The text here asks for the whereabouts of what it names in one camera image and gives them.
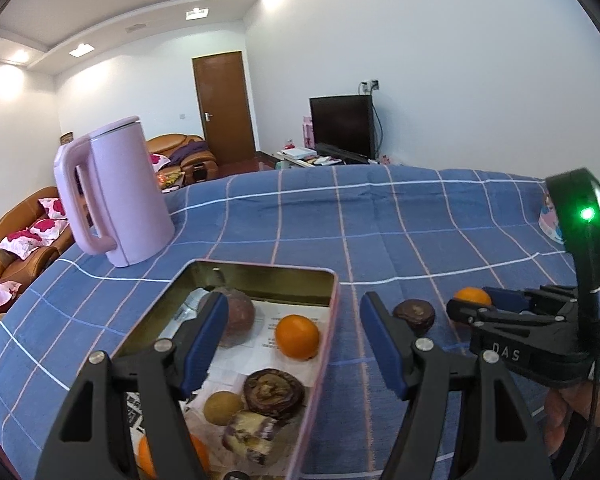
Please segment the black television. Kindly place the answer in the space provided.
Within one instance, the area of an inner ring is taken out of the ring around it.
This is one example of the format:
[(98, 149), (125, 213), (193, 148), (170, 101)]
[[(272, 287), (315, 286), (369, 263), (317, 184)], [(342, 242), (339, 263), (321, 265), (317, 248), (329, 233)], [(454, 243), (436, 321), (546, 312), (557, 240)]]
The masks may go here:
[(365, 158), (376, 155), (373, 101), (368, 94), (309, 99), (314, 144)]

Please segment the brown wooden door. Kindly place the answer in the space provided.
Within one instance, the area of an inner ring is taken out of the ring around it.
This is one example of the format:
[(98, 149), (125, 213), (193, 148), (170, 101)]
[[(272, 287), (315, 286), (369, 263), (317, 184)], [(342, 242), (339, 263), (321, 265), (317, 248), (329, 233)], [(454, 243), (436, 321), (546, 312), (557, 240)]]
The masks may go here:
[(220, 166), (256, 154), (242, 52), (193, 58), (204, 138)]

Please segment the wall power socket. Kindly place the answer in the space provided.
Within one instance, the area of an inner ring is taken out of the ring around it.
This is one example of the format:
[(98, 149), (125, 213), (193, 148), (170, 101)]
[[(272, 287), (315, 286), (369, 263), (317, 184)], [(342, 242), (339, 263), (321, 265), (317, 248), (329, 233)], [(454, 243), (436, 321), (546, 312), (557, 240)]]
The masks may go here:
[(362, 81), (358, 86), (358, 90), (362, 93), (372, 94), (374, 91), (379, 90), (379, 81), (377, 79)]

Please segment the blue checked tablecloth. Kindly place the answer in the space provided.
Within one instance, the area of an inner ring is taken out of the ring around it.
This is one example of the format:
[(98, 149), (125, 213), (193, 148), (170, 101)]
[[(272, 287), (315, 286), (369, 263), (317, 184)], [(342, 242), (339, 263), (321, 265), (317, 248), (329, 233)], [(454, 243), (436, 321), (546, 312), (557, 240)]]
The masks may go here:
[(324, 268), (340, 289), (326, 382), (305, 479), (375, 479), (404, 404), (386, 388), (358, 319), (366, 292), (438, 311), (430, 336), (466, 352), (446, 302), (460, 289), (571, 285), (571, 258), (538, 225), (541, 181), (479, 170), (341, 166), (265, 171), (166, 196), (175, 236), (118, 269), (68, 249), (0, 323), (0, 443), (32, 478), (50, 426), (85, 358), (112, 351), (195, 259)]

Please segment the green-brown kiwi fruit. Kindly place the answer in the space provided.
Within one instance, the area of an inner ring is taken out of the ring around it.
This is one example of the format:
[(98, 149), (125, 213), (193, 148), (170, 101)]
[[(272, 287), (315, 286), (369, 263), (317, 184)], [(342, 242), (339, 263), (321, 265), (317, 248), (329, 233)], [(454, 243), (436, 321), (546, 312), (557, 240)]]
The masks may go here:
[(233, 416), (245, 408), (245, 403), (239, 394), (230, 391), (212, 393), (204, 402), (202, 414), (209, 424), (226, 426)]

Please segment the wrinkled dark passion fruit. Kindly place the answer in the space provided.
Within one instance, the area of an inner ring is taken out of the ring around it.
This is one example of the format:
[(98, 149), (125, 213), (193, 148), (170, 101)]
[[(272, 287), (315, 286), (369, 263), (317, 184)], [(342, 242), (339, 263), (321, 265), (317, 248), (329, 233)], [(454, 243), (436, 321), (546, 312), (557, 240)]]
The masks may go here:
[(245, 379), (242, 394), (250, 411), (286, 422), (302, 409), (306, 388), (283, 370), (264, 368)]

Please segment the brown leather sofa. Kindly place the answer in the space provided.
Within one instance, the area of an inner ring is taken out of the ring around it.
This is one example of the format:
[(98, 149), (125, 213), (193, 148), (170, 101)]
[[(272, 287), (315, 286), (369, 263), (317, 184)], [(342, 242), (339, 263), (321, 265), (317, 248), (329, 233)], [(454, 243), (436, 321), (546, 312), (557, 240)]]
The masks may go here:
[(74, 243), (57, 188), (33, 193), (0, 219), (0, 319)]

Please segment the printed paper in tin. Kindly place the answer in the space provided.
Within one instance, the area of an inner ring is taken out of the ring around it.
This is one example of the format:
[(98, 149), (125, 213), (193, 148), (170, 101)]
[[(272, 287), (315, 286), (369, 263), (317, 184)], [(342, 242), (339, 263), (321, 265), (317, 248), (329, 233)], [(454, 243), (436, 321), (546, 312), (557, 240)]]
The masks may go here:
[[(246, 286), (234, 287), (248, 295), (256, 308), (251, 335), (246, 342), (232, 348), (221, 348), (219, 345), (206, 379), (200, 387), (189, 391), (188, 400), (180, 403), (181, 410), (189, 432), (208, 448), (209, 479), (223, 479), (233, 471), (246, 474), (250, 479), (298, 479), (322, 393), (331, 343), (330, 329), (335, 314), (334, 300), (330, 292), (326, 297), (294, 297), (286, 292), (276, 297), (274, 292), (247, 292)], [(212, 289), (213, 286), (202, 285), (171, 286), (134, 326), (117, 348), (116, 356), (143, 350), (157, 339), (173, 339), (176, 330), (185, 321), (196, 318), (200, 298)], [(320, 348), (313, 359), (298, 361), (287, 358), (276, 346), (275, 327), (282, 318), (291, 314), (309, 318), (320, 330)], [(286, 427), (280, 434), (284, 447), (279, 459), (268, 466), (251, 463), (223, 448), (222, 435), (226, 426), (209, 424), (202, 414), (204, 402), (217, 391), (239, 394), (245, 403), (244, 410), (250, 411), (242, 394), (242, 386), (249, 375), (264, 368), (283, 370), (299, 379), (306, 388), (302, 409), (294, 418), (284, 422)]]

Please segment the lilac electric kettle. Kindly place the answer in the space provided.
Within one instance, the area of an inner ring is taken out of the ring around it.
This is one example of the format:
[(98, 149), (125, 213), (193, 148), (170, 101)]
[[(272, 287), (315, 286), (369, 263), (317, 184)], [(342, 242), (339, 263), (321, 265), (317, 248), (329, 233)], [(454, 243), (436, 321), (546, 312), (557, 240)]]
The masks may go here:
[(58, 148), (54, 176), (74, 240), (87, 254), (125, 268), (157, 255), (174, 237), (140, 118)]

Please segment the purple round fruit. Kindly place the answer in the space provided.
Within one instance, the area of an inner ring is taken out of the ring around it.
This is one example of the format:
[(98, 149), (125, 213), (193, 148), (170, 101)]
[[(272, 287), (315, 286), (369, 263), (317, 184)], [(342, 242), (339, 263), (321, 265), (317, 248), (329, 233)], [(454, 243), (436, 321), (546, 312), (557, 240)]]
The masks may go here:
[(206, 292), (198, 302), (200, 309), (212, 292), (225, 296), (228, 302), (228, 318), (225, 330), (220, 339), (221, 348), (232, 348), (246, 342), (252, 332), (256, 320), (256, 308), (250, 297), (238, 289), (230, 287), (215, 287), (211, 292)]

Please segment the low tv stand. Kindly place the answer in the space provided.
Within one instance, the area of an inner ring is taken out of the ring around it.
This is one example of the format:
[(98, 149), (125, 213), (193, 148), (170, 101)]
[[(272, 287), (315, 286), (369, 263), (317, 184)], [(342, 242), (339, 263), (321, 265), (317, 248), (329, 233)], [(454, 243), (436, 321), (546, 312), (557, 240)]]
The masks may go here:
[(320, 155), (313, 148), (285, 148), (273, 156), (285, 167), (330, 167), (342, 165), (377, 165), (376, 160), (364, 157), (338, 157)]

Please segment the pink cartoon mug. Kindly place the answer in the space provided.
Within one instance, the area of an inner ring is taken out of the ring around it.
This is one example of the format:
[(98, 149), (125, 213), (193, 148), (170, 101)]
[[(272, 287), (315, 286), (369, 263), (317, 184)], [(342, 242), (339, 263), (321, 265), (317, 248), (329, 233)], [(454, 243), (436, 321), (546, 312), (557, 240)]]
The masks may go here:
[(548, 192), (545, 192), (543, 195), (543, 203), (539, 215), (539, 227), (541, 231), (553, 242), (558, 244), (562, 244), (564, 242), (562, 239), (562, 230), (559, 226), (556, 209)]

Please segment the large orange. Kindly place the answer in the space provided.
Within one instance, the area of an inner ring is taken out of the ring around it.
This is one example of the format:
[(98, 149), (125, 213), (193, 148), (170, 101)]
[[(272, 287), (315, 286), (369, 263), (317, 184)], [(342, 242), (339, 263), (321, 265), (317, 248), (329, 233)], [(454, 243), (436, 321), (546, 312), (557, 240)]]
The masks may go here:
[[(197, 456), (200, 460), (202, 468), (204, 468), (204, 472), (208, 474), (210, 472), (210, 457), (208, 448), (200, 439), (198, 439), (194, 434), (189, 435), (189, 439), (192, 441), (193, 446), (196, 450)], [(151, 450), (148, 444), (148, 439), (146, 436), (140, 438), (140, 443), (138, 444), (137, 450), (137, 465), (140, 469), (148, 475), (151, 479), (157, 479), (157, 471), (154, 465), (154, 461), (152, 460)]]

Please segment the pink tin box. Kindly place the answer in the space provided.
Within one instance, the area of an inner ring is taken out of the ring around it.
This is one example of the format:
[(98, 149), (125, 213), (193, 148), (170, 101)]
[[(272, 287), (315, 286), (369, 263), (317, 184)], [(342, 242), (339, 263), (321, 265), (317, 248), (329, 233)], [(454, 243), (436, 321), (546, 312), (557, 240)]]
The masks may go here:
[[(157, 339), (172, 337), (183, 322), (196, 316), (204, 295), (221, 286), (249, 296), (256, 318), (242, 340), (215, 351), (206, 380), (194, 390), (192, 400), (181, 405), (186, 424), (207, 445), (212, 478), (237, 470), (253, 479), (297, 479), (308, 452), (334, 338), (339, 283), (332, 270), (209, 259), (189, 261), (149, 305), (114, 355), (125, 356)], [(277, 348), (276, 326), (292, 314), (308, 318), (320, 332), (320, 348), (312, 359), (291, 359)], [(306, 396), (300, 413), (277, 435), (270, 461), (259, 465), (224, 448), (222, 427), (207, 422), (202, 408), (218, 391), (242, 393), (245, 379), (265, 368), (283, 370), (297, 378), (306, 388)]]

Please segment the small orange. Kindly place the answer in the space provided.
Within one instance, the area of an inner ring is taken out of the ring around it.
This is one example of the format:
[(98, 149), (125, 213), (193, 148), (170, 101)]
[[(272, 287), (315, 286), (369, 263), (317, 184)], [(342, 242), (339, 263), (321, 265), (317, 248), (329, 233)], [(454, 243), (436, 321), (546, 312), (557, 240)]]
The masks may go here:
[(462, 288), (454, 294), (454, 298), (472, 304), (481, 304), (485, 307), (493, 306), (490, 295), (484, 289), (478, 287)]

